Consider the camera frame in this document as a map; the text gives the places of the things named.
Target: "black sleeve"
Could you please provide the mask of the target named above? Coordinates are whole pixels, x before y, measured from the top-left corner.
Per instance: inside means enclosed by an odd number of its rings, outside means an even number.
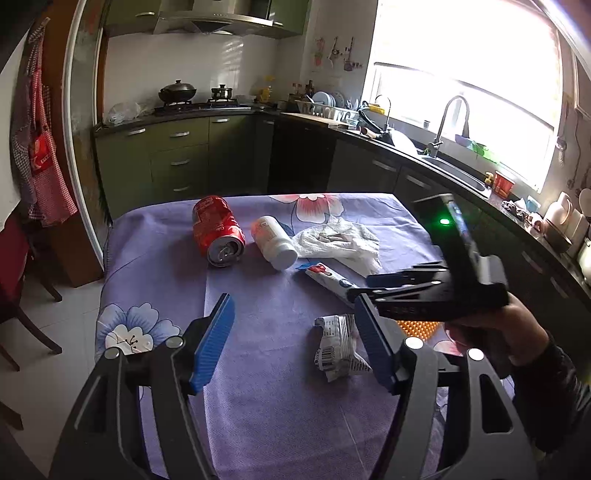
[[[591,392],[552,338],[532,363],[514,367],[513,403],[527,435],[546,453],[556,450],[591,408]]]

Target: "stainless steel pot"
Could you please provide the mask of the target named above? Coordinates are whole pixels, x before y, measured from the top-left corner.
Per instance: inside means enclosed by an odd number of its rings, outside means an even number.
[[[212,88],[212,100],[229,100],[232,98],[232,89],[221,84],[219,88]]]

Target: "pink flower print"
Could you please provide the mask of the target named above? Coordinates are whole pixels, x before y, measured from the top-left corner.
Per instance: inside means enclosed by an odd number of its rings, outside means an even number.
[[[325,214],[340,216],[343,204],[330,193],[303,193],[300,195],[271,195],[281,203],[296,202],[295,214],[301,222],[324,223]]]

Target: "bowl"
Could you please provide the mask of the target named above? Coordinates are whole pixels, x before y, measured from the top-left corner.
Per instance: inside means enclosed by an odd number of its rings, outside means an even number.
[[[544,223],[544,237],[548,240],[550,246],[558,254],[566,252],[572,246],[568,237],[565,236],[565,234],[562,233],[562,231],[560,231],[560,229],[550,220],[546,219],[544,220]]]

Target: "kitchen sink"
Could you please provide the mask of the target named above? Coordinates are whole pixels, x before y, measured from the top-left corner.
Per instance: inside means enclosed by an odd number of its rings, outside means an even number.
[[[477,194],[483,196],[486,199],[490,198],[491,189],[484,185],[484,183],[482,183],[480,180],[475,179],[472,175],[468,175],[465,171],[460,170],[459,168],[439,158],[433,158],[427,155],[421,155],[420,158],[423,162],[428,163],[432,167],[438,168],[448,175],[451,175]]]

